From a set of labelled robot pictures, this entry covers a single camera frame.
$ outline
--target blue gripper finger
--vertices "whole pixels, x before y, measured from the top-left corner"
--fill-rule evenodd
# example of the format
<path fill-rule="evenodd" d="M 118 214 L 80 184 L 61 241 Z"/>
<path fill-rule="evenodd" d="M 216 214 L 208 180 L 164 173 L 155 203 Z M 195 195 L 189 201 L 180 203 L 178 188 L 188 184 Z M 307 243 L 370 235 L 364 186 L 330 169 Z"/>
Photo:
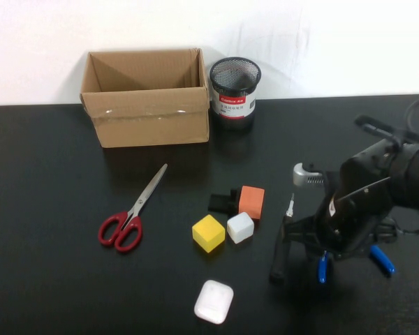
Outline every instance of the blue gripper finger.
<path fill-rule="evenodd" d="M 326 274 L 328 272 L 329 253 L 324 252 L 324 255 L 318 261 L 318 282 L 324 284 L 326 282 Z"/>
<path fill-rule="evenodd" d="M 382 266 L 386 271 L 388 271 L 389 274 L 394 274 L 396 272 L 394 264 L 378 246 L 371 247 L 371 256 L 374 257 L 380 264 L 382 264 Z"/>

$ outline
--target cardboard box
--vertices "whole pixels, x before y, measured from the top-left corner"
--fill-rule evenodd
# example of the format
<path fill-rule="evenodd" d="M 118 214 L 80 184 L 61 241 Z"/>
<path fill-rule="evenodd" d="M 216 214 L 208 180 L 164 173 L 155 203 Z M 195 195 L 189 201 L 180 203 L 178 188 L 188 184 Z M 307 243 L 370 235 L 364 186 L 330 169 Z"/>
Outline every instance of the cardboard box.
<path fill-rule="evenodd" d="M 105 148 L 209 139 L 201 49 L 90 52 L 80 98 Z"/>

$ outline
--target black table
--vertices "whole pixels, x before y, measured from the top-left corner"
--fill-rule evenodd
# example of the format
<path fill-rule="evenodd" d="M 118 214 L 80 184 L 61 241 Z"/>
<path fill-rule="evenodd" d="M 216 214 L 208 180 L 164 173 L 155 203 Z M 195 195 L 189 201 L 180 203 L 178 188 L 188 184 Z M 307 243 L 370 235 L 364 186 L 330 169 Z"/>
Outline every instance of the black table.
<path fill-rule="evenodd" d="M 209 144 L 131 149 L 102 149 L 80 105 L 0 107 L 0 334 L 419 334 L 419 236 L 382 246 L 391 279 L 364 258 L 335 263 L 319 285 L 316 263 L 293 244 L 288 286 L 268 281 L 294 164 L 338 168 L 376 141 L 353 125 L 357 114 L 403 126 L 415 98 L 263 100 L 249 134 L 213 129 Z M 129 209 L 164 163 L 141 245 L 103 248 L 103 219 Z M 227 235 L 205 255 L 191 226 L 211 193 L 245 184 L 265 189 L 253 238 L 234 245 Z M 295 190 L 295 218 L 322 196 Z M 411 211 L 395 216 L 418 224 Z M 193 314 L 210 278 L 235 292 L 220 326 Z"/>

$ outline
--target white wall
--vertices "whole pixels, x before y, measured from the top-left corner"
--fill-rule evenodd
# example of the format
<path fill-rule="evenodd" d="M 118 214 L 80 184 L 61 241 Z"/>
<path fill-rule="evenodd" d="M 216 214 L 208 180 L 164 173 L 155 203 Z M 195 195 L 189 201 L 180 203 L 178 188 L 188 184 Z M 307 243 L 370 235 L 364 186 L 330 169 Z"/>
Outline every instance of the white wall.
<path fill-rule="evenodd" d="M 0 105 L 79 103 L 90 50 L 256 61 L 258 98 L 419 92 L 419 0 L 0 0 Z"/>

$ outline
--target scissors blade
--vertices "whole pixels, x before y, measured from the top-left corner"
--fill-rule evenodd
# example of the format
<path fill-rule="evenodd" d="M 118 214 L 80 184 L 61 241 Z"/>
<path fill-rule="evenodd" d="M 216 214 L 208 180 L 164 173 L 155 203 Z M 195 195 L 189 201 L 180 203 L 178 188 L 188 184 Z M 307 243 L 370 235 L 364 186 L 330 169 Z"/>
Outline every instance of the scissors blade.
<path fill-rule="evenodd" d="M 147 199 L 151 196 L 152 192 L 160 182 L 160 179 L 164 175 L 166 168 L 168 168 L 168 164 L 165 164 L 161 167 L 161 169 L 155 174 L 154 178 L 148 183 L 145 190 L 141 193 L 140 197 L 137 199 L 137 202 L 133 205 L 133 216 L 137 216 L 140 213 L 140 210 L 146 203 Z"/>

